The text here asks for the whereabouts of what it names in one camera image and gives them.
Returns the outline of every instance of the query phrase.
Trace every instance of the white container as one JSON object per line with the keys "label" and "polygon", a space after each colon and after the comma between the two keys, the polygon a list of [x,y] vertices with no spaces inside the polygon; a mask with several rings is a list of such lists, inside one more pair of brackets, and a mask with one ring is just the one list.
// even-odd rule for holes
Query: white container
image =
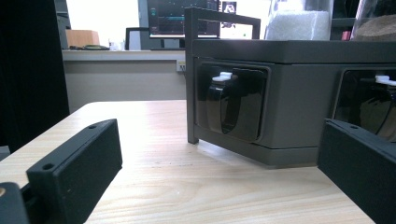
{"label": "white container", "polygon": [[273,0],[266,40],[330,40],[333,0]]}

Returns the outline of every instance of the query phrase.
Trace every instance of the black chair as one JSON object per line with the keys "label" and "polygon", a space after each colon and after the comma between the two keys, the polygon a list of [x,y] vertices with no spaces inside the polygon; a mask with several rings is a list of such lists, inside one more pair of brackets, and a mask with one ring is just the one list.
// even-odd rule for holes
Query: black chair
{"label": "black chair", "polygon": [[68,115],[54,1],[1,1],[0,143],[12,153]]}

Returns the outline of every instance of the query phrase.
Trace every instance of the white wall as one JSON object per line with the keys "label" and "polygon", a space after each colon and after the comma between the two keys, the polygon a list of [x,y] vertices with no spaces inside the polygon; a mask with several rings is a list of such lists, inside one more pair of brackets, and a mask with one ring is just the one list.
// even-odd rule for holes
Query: white wall
{"label": "white wall", "polygon": [[175,68],[176,60],[65,61],[70,112],[98,101],[185,100],[186,79]]}
{"label": "white wall", "polygon": [[94,30],[100,44],[108,46],[108,40],[122,41],[126,27],[138,27],[138,6],[135,0],[67,0],[69,18],[73,30]]}

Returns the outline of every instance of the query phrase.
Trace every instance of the recessed opening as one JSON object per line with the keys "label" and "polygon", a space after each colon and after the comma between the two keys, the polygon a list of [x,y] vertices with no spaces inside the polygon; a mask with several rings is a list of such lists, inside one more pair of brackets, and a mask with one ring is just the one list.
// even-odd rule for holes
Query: recessed opening
{"label": "recessed opening", "polygon": [[52,163],[45,164],[45,165],[43,166],[43,170],[49,170],[49,169],[51,169],[53,166],[54,166],[54,165],[53,165]]}

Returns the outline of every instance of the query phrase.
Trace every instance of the light wood grain surface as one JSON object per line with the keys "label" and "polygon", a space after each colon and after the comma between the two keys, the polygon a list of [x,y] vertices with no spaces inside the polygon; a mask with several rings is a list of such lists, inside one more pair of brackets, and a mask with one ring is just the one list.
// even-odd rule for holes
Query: light wood grain surface
{"label": "light wood grain surface", "polygon": [[31,165],[104,119],[118,120],[123,168],[88,223],[373,223],[317,167],[269,170],[189,144],[185,101],[85,105],[1,161],[0,182],[24,186]]}

